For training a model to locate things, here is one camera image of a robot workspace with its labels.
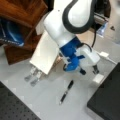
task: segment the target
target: marker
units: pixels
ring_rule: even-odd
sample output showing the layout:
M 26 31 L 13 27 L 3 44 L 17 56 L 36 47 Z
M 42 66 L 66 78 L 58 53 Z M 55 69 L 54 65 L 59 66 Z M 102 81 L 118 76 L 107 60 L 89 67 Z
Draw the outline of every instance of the marker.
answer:
M 71 80 L 71 82 L 69 83 L 69 85 L 68 85 L 68 87 L 67 87 L 67 90 L 65 91 L 65 93 L 63 94 L 63 96 L 62 96 L 62 98 L 61 98 L 61 100 L 60 100 L 59 105 L 61 105 L 61 104 L 63 103 L 64 99 L 66 98 L 66 96 L 67 96 L 69 90 L 72 88 L 73 84 L 74 84 L 74 81 Z

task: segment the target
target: table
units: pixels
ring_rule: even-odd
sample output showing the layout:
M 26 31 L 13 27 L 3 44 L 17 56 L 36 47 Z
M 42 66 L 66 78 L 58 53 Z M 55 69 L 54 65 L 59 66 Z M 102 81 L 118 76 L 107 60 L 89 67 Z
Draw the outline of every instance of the table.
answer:
M 108 52 L 110 58 L 116 62 L 120 61 L 119 45 L 97 36 L 94 48 L 99 52 Z M 32 87 L 24 81 L 30 70 L 29 60 L 8 66 L 3 48 L 0 48 L 1 82 L 42 120 L 102 120 L 86 107 L 88 100 L 98 88 L 92 86 L 95 77 L 92 68 L 85 68 L 87 74 L 82 76 L 79 73 L 65 73 L 62 67 L 63 62 L 60 62 L 48 76 L 42 77 L 42 80 Z M 105 77 L 114 67 L 114 64 L 103 59 L 98 64 L 100 73 Z M 59 106 L 59 100 L 71 79 L 75 80 L 75 84 L 64 103 Z

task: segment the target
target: black cable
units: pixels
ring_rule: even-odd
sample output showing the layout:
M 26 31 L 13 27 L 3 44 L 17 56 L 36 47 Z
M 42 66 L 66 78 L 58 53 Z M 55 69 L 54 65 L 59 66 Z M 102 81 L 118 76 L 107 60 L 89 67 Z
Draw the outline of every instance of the black cable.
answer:
M 88 48 L 90 49 L 90 52 L 92 52 L 92 48 L 87 43 L 83 43 L 83 44 L 88 46 Z
M 93 40 L 93 43 L 92 43 L 92 48 L 94 47 L 94 45 L 95 45 L 95 42 L 96 42 L 96 34 L 97 34 L 97 29 L 96 29 L 96 22 L 95 22 L 95 20 L 94 20 L 94 30 L 95 30 L 95 32 L 94 32 L 94 40 Z

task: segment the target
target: black object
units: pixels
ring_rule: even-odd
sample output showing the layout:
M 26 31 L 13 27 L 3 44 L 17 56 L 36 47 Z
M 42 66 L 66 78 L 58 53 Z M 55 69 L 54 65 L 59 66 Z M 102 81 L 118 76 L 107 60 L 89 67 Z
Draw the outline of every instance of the black object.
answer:
M 54 8 L 54 0 L 44 0 L 44 1 L 48 6 L 48 12 L 53 10 L 53 8 Z
M 105 120 L 120 120 L 120 63 L 98 88 L 87 106 Z
M 81 73 L 82 75 L 86 75 L 86 71 L 83 70 L 83 69 L 80 70 L 80 73 Z
M 40 120 L 0 82 L 0 120 Z
M 62 98 L 61 98 L 61 100 L 60 100 L 60 105 L 63 103 L 64 99 L 66 98 L 66 96 L 67 96 L 67 94 L 68 94 L 68 91 L 72 88 L 73 84 L 74 84 L 74 81 L 72 80 L 72 81 L 70 82 L 70 84 L 68 85 L 67 90 L 65 91 L 64 95 L 62 96 Z
M 97 65 L 93 66 L 93 69 L 94 69 L 94 71 L 93 71 L 94 74 L 98 74 L 99 73 Z

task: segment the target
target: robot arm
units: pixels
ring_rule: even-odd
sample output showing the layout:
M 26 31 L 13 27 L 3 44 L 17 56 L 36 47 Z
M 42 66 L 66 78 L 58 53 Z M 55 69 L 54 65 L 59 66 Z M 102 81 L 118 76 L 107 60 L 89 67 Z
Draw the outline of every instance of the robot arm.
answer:
M 68 58 L 65 71 L 76 70 L 81 66 L 81 59 L 86 59 L 82 64 L 90 63 L 91 66 L 95 66 L 100 59 L 93 50 L 83 46 L 75 35 L 87 31 L 93 24 L 94 4 L 95 0 L 73 0 L 64 11 L 53 10 L 44 20 L 46 31 L 57 43 L 61 54 Z

